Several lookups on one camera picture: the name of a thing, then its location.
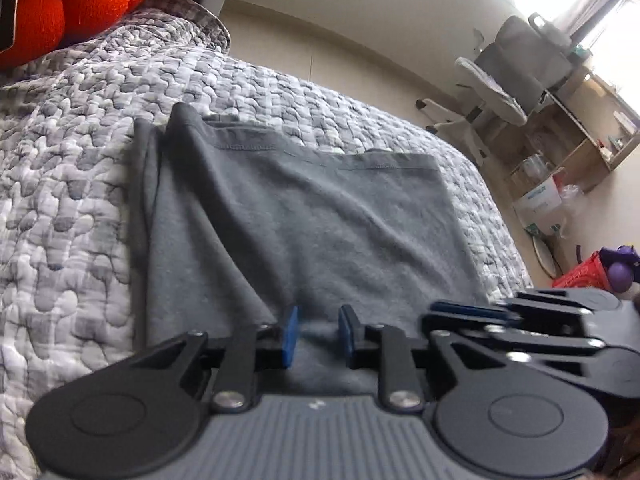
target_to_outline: folded gray shirt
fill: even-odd
[[[347,370],[338,310],[418,335],[431,301],[485,302],[429,155],[312,150],[254,123],[176,104],[135,122],[132,297],[148,345],[191,329],[226,336],[300,309],[293,366],[263,390],[373,392]]]

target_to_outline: black phone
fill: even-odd
[[[0,0],[0,52],[14,45],[18,0]]]

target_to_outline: red plush toy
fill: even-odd
[[[0,53],[0,70],[22,65],[111,27],[142,0],[18,0],[14,45]]]

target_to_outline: white box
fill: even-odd
[[[516,200],[513,208],[522,227],[533,236],[557,234],[566,219],[552,176]]]

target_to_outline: quilted bedspread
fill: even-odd
[[[24,437],[47,390],[132,351],[127,154],[172,105],[275,127],[320,150],[433,155],[491,299],[530,286],[484,181],[457,150],[338,92],[226,56],[188,0],[147,0],[99,37],[0,81],[0,478],[34,478]]]

